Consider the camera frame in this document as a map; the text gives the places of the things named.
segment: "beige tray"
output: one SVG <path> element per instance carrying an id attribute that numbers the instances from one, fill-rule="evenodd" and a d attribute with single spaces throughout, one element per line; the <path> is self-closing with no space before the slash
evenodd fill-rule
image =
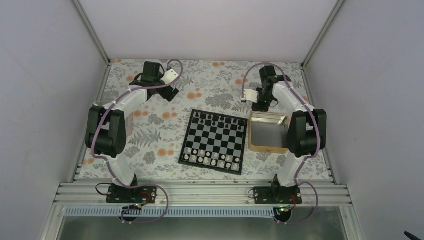
<path id="1" fill-rule="evenodd" d="M 282 114 L 253 112 L 248 122 L 249 150 L 285 154 L 288 122 Z"/>

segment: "chessboard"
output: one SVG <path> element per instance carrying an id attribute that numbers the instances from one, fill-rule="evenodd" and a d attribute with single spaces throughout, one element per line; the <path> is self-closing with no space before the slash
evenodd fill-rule
<path id="1" fill-rule="evenodd" d="M 178 163 L 242 174 L 248 120 L 193 109 Z"/>

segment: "gray floor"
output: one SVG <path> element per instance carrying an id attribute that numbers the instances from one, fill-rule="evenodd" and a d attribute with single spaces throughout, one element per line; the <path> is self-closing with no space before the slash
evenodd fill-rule
<path id="1" fill-rule="evenodd" d="M 294 210 L 290 222 L 305 218 L 311 208 Z M 65 217 L 60 240 L 343 240 L 345 229 L 338 207 L 320 207 L 303 224 L 277 225 L 265 218 L 165 217 L 145 225 L 122 224 L 115 217 Z"/>

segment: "floral tablecloth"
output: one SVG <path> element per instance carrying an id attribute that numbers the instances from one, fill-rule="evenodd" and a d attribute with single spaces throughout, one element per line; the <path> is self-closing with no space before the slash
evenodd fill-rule
<path id="1" fill-rule="evenodd" d="M 143 71 L 145 61 L 166 67 L 167 60 L 115 59 L 107 81 L 103 100 L 116 99 L 128 89 L 128 84 Z M 181 147 L 192 109 L 249 118 L 251 103 L 240 102 L 241 83 L 250 66 L 249 61 L 183 60 L 184 72 L 176 84 L 179 94 L 172 102 L 154 95 L 133 113 L 133 131 L 127 138 L 123 154 L 138 178 L 184 180 L 271 180 L 283 166 L 286 155 L 253 152 L 246 141 L 242 175 L 234 175 L 178 164 Z M 298 63 L 279 63 L 292 79 L 297 91 L 307 100 L 301 67 Z M 172 65 L 180 73 L 178 63 Z M 260 67 L 247 76 L 246 88 L 261 86 Z M 281 104 L 273 113 L 286 111 Z M 90 150 L 85 155 L 80 178 L 111 178 L 101 159 L 93 159 Z M 302 169 L 301 179 L 328 180 L 327 166 L 320 153 Z"/>

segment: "tabletop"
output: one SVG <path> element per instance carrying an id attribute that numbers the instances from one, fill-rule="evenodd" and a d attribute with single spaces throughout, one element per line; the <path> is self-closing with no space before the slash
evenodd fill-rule
<path id="1" fill-rule="evenodd" d="M 115 59 L 104 89 L 102 100 L 114 100 L 123 94 L 134 77 L 143 71 L 145 61 L 161 63 L 167 60 Z M 240 102 L 242 79 L 247 70 L 258 62 L 182 60 L 181 79 L 175 87 L 176 97 L 168 102 L 154 95 L 133 112 L 133 131 L 127 137 L 122 154 L 140 179 L 173 180 L 271 180 L 283 166 L 286 154 L 253 152 L 246 138 L 242 174 L 218 172 L 178 163 L 192 109 L 249 118 L 251 103 Z M 273 62 L 282 67 L 298 93 L 308 100 L 299 63 Z M 178 63 L 172 68 L 180 73 Z M 247 76 L 245 87 L 261 87 L 258 66 Z M 286 114 L 281 104 L 270 113 Z M 82 164 L 80 178 L 111 178 L 106 164 L 94 159 L 88 149 Z M 309 160 L 299 178 L 328 180 L 327 166 L 322 152 Z"/>

